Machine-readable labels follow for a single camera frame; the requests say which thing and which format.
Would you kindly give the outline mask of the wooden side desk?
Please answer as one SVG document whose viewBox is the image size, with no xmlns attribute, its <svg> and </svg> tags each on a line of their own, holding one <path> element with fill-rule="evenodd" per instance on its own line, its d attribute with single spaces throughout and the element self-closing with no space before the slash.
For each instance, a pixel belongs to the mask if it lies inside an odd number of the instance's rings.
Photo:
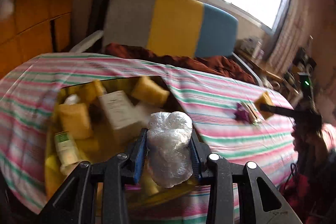
<svg viewBox="0 0 336 224">
<path fill-rule="evenodd" d="M 273 73 L 273 69 L 271 69 L 265 61 L 253 58 L 252 55 L 240 49 L 234 50 L 234 53 L 238 55 L 238 57 L 246 60 L 247 63 L 252 66 L 254 72 L 261 73 L 262 75 L 268 77 L 271 80 L 277 81 L 278 83 L 282 83 L 284 81 L 281 76 Z"/>
</svg>

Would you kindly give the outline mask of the rust brown blanket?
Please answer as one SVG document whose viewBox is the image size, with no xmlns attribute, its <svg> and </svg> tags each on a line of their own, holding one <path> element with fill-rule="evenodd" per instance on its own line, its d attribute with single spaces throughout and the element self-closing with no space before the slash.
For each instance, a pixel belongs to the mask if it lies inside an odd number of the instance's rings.
<svg viewBox="0 0 336 224">
<path fill-rule="evenodd" d="M 241 65 L 224 56 L 205 58 L 171 55 L 159 56 L 143 47 L 126 46 L 117 43 L 108 44 L 105 48 L 105 54 L 123 59 L 138 59 L 163 65 L 172 65 L 174 67 L 229 77 L 250 84 L 257 83 L 252 75 L 244 71 Z"/>
</svg>

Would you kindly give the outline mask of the purple wrapper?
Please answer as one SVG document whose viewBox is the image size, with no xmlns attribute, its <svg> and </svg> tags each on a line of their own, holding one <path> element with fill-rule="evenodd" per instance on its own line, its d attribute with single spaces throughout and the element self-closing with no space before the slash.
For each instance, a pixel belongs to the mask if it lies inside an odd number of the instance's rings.
<svg viewBox="0 0 336 224">
<path fill-rule="evenodd" d="M 244 102 L 236 104 L 235 119 L 237 121 L 252 123 L 250 109 Z"/>
</svg>

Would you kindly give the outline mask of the striped bed sheet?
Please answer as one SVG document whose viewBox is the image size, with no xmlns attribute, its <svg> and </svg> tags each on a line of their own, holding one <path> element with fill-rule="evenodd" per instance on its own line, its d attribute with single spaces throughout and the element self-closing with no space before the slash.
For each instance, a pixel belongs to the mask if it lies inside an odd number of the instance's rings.
<svg viewBox="0 0 336 224">
<path fill-rule="evenodd" d="M 1 172 L 23 205 L 38 213 L 46 204 L 47 122 L 60 89 L 135 76 L 160 76 L 214 152 L 238 164 L 256 162 L 275 185 L 289 176 L 297 160 L 291 120 L 275 115 L 257 126 L 235 120 L 237 103 L 256 100 L 264 88 L 148 61 L 46 53 L 1 78 Z"/>
</svg>

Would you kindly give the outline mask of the beige medicine box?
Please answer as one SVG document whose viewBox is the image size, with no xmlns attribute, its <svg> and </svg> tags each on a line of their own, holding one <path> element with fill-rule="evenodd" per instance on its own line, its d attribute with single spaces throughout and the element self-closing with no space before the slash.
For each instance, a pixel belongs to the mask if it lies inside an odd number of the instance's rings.
<svg viewBox="0 0 336 224">
<path fill-rule="evenodd" d="M 124 91 L 105 94 L 98 100 L 116 141 L 124 144 L 138 137 L 142 129 L 142 120 Z"/>
</svg>

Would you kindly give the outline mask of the gold lined storage box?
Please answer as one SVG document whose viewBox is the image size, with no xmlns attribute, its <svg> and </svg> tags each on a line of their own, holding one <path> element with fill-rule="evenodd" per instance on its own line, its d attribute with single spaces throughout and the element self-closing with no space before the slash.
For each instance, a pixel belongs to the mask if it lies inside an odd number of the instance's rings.
<svg viewBox="0 0 336 224">
<path fill-rule="evenodd" d="M 181 111 L 185 112 L 178 100 L 172 94 L 170 88 L 165 84 L 162 77 L 151 76 L 149 77 L 155 84 L 160 86 L 164 90 L 170 90 L 170 95 L 163 109 L 154 109 L 150 105 L 140 103 L 140 101 L 131 96 L 131 91 L 136 86 L 140 77 L 131 78 L 116 78 L 109 80 L 101 80 L 101 85 L 107 90 L 108 93 L 123 90 L 130 102 L 137 108 L 137 111 L 142 119 L 142 125 L 145 126 L 151 113 L 159 111 Z M 59 115 L 59 105 L 63 104 L 67 97 L 72 94 L 76 94 L 80 98 L 80 103 L 84 102 L 87 97 L 87 93 L 93 94 L 93 85 L 91 83 L 84 83 L 78 85 L 72 85 L 64 87 L 60 90 L 56 97 L 54 111 L 50 118 L 49 128 L 46 137 L 46 156 L 45 156 L 45 188 L 47 200 L 49 200 L 56 190 L 61 186 L 62 182 L 66 178 L 68 171 L 62 171 L 60 156 L 56 151 L 55 135 L 63 132 L 63 125 Z M 98 97 L 88 95 L 92 99 L 92 102 L 87 106 L 88 115 L 90 117 L 92 133 L 89 138 L 75 139 L 76 147 L 80 160 L 87 160 L 91 163 L 98 163 L 108 160 L 110 157 L 116 155 L 117 152 L 121 152 L 122 148 L 126 148 L 133 139 L 126 139 L 122 143 L 116 141 L 110 126 L 105 120 Z M 155 207 L 163 203 L 175 200 L 183 197 L 197 187 L 197 180 L 192 175 L 188 180 L 173 186 L 172 188 L 163 188 L 158 186 L 151 178 L 147 163 L 145 163 L 145 171 L 142 174 L 139 184 L 136 186 L 128 185 L 126 187 L 126 200 L 128 209 L 130 211 L 140 210 L 141 208 Z"/>
</svg>

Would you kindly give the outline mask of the beige curtain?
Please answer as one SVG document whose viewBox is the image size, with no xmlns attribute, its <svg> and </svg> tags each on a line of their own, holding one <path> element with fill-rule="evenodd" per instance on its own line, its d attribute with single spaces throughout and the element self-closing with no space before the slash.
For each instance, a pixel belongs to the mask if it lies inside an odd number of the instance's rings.
<svg viewBox="0 0 336 224">
<path fill-rule="evenodd" d="M 300 46 L 309 13 L 308 0 L 290 0 L 289 8 L 277 43 L 267 64 L 278 75 L 284 74 Z"/>
</svg>

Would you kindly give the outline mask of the white plastic bundle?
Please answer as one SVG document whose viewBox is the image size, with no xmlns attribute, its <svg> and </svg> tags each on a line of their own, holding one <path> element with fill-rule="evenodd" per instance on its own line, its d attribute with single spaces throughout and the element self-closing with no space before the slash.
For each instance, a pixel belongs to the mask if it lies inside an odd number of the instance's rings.
<svg viewBox="0 0 336 224">
<path fill-rule="evenodd" d="M 147 131 L 147 167 L 153 181 L 172 188 L 193 174 L 189 144 L 191 118 L 183 112 L 157 112 L 150 116 Z"/>
</svg>

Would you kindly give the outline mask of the grey yellow blue headboard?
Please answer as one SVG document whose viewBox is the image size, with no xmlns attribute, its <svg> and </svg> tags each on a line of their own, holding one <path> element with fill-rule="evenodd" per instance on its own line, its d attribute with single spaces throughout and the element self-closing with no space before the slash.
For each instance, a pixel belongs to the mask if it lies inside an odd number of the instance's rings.
<svg viewBox="0 0 336 224">
<path fill-rule="evenodd" d="M 138 46 L 156 55 L 231 56 L 238 20 L 196 0 L 109 0 L 102 47 Z"/>
</svg>

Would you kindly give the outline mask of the white bed frame rail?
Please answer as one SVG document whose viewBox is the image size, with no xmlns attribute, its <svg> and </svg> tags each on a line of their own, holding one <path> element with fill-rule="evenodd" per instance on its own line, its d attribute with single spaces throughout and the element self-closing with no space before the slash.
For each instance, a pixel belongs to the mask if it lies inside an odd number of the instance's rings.
<svg viewBox="0 0 336 224">
<path fill-rule="evenodd" d="M 76 44 L 73 48 L 70 49 L 69 53 L 83 53 L 90 47 L 94 45 L 99 39 L 101 39 L 104 35 L 104 31 L 98 30 L 87 36 L 81 42 Z"/>
</svg>

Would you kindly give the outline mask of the green medicine box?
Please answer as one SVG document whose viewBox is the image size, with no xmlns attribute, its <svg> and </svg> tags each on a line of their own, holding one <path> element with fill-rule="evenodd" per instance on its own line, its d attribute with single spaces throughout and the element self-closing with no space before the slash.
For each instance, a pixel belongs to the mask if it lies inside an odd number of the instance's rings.
<svg viewBox="0 0 336 224">
<path fill-rule="evenodd" d="M 67 131 L 55 134 L 54 141 L 62 165 L 68 166 L 79 161 L 76 143 Z"/>
</svg>

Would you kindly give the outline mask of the wooden wardrobe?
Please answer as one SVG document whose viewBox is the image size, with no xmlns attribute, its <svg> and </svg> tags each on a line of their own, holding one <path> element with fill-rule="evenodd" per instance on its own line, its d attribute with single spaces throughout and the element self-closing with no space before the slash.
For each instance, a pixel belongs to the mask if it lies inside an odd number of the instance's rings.
<svg viewBox="0 0 336 224">
<path fill-rule="evenodd" d="M 13 15 L 1 20 L 1 76 L 42 53 L 70 45 L 72 0 L 15 0 Z"/>
</svg>

